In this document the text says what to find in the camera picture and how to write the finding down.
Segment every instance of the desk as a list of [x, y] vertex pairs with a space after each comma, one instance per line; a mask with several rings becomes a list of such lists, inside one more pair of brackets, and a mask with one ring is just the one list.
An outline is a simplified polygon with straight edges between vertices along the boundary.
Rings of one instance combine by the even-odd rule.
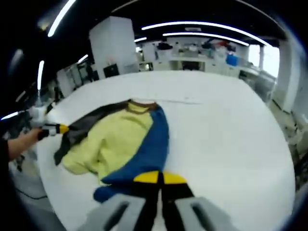
[[[156, 99], [163, 107], [170, 129], [166, 170], [186, 178], [194, 194], [224, 210], [236, 228], [274, 230], [291, 214], [295, 179], [283, 133], [239, 79], [199, 71], [121, 75], [82, 86], [48, 117], [71, 124], [129, 98]], [[60, 141], [57, 135], [38, 143], [38, 166], [55, 213], [72, 231], [99, 205], [92, 198], [98, 185], [90, 173], [77, 176], [54, 165]]]
[[231, 66], [225, 62], [219, 62], [214, 59], [203, 57], [186, 57], [186, 56], [170, 56], [168, 59], [158, 59], [151, 62], [139, 62], [139, 64], [148, 64], [153, 63], [153, 68], [155, 70], [182, 70], [181, 62], [199, 62], [200, 70], [205, 71], [207, 73], [220, 74], [224, 76], [230, 77], [239, 77], [239, 73], [241, 70], [255, 75], [259, 77], [260, 71], [250, 68], [250, 67], [242, 67], [242, 66]]

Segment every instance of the white tabletop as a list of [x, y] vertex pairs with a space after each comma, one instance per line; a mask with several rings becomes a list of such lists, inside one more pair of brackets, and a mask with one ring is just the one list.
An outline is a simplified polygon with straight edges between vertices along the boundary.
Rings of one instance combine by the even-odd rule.
[[[79, 88], [48, 117], [69, 125], [129, 98], [155, 99], [163, 107], [170, 129], [166, 170], [186, 178], [195, 196], [224, 210], [236, 228], [274, 230], [291, 214], [295, 179], [288, 146], [270, 110], [241, 80], [194, 71], [127, 74]], [[53, 209], [71, 231], [99, 205], [92, 198], [98, 181], [54, 165], [60, 142], [57, 135], [38, 143], [38, 165]]]

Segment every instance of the ceiling light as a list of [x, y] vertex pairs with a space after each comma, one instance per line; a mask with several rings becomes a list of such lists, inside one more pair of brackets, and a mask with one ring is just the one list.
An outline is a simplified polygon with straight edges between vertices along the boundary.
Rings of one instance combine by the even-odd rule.
[[14, 113], [11, 113], [11, 114], [9, 114], [9, 115], [7, 115], [7, 116], [5, 116], [5, 117], [2, 117], [2, 118], [1, 118], [1, 120], [8, 119], [8, 118], [11, 118], [11, 117], [14, 117], [14, 116], [16, 116], [16, 115], [18, 115], [18, 114], [19, 114], [19, 112], [14, 112]]
[[40, 61], [38, 67], [38, 90], [40, 90], [41, 82], [42, 82], [42, 74], [43, 74], [44, 61]]
[[65, 4], [65, 6], [62, 8], [56, 19], [54, 20], [49, 32], [48, 32], [48, 37], [53, 36], [54, 32], [56, 31], [59, 23], [63, 19], [64, 15], [67, 13], [69, 8], [74, 4], [76, 0], [68, 0], [68, 2]]
[[20, 101], [20, 99], [25, 95], [26, 91], [23, 91], [15, 100], [15, 102]]
[[86, 58], [88, 57], [88, 55], [86, 54], [85, 56], [83, 56], [81, 59], [78, 60], [78, 64], [81, 63], [82, 61], [84, 61]]
[[139, 41], [143, 41], [143, 40], [146, 40], [146, 37], [135, 39], [134, 42], [139, 42]]
[[215, 26], [215, 27], [220, 27], [220, 28], [224, 28], [227, 30], [232, 30], [238, 33], [241, 33], [243, 35], [246, 35], [248, 37], [251, 37], [261, 43], [263, 43], [266, 46], [271, 46], [269, 43], [267, 43], [266, 41], [258, 38], [257, 36], [254, 36], [248, 32], [245, 32], [243, 30], [231, 27], [231, 26], [226, 26], [226, 25], [222, 25], [222, 24], [217, 24], [217, 23], [208, 23], [208, 22], [194, 22], [194, 21], [182, 21], [182, 22], [170, 22], [170, 23], [159, 23], [159, 24], [155, 24], [155, 25], [151, 25], [151, 26], [145, 26], [142, 27], [141, 30], [147, 30], [147, 29], [151, 29], [151, 28], [156, 28], [156, 27], [161, 27], [161, 26], [172, 26], [172, 25], [201, 25], [201, 26]]
[[207, 34], [207, 33], [198, 33], [198, 32], [177, 32], [177, 33], [165, 33], [163, 34], [163, 36], [173, 36], [173, 35], [197, 35], [197, 36], [207, 36], [207, 37], [214, 37], [214, 38], [221, 38], [221, 39], [225, 39], [225, 40], [229, 40], [232, 42], [237, 42], [240, 43], [244, 46], [249, 46], [248, 43], [243, 42], [243, 41], [239, 41], [237, 39], [232, 39], [226, 36], [221, 36], [221, 35], [213, 35], [213, 34]]

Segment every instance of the window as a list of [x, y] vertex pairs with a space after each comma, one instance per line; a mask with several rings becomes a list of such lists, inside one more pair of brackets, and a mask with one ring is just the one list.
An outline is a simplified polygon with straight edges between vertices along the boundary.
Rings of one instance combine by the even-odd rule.
[[264, 46], [263, 70], [277, 78], [279, 71], [279, 48]]
[[260, 63], [260, 46], [259, 45], [249, 46], [248, 61], [251, 62], [254, 66], [259, 66], [259, 63]]

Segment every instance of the clothing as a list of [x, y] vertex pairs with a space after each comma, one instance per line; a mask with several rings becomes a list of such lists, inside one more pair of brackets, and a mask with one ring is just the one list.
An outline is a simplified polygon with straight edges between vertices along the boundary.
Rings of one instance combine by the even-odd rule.
[[[92, 127], [88, 132], [72, 131], [77, 136], [85, 137], [72, 146], [63, 157], [62, 164], [74, 174], [90, 171], [97, 174], [103, 184], [116, 184], [116, 188], [102, 187], [96, 190], [94, 199], [103, 202], [115, 193], [126, 192], [128, 188], [125, 185], [135, 176], [147, 171], [163, 170], [169, 130], [163, 109], [155, 103], [127, 101], [125, 108], [117, 112], [113, 110], [113, 113], [108, 113], [103, 109], [98, 112], [103, 112], [105, 117], [96, 123], [87, 115], [74, 123], [75, 127], [81, 127], [83, 120], [88, 119]], [[96, 120], [100, 118], [98, 114], [94, 116], [92, 113], [91, 116]], [[71, 145], [67, 143], [69, 140], [76, 140], [76, 136], [65, 134], [58, 153], [61, 148], [65, 150]]]
[[69, 126], [69, 131], [62, 137], [60, 149], [53, 156], [55, 164], [60, 164], [62, 158], [68, 153], [71, 147], [80, 143], [88, 135], [88, 131], [97, 121], [124, 109], [126, 106], [127, 101], [102, 106], [72, 123]]

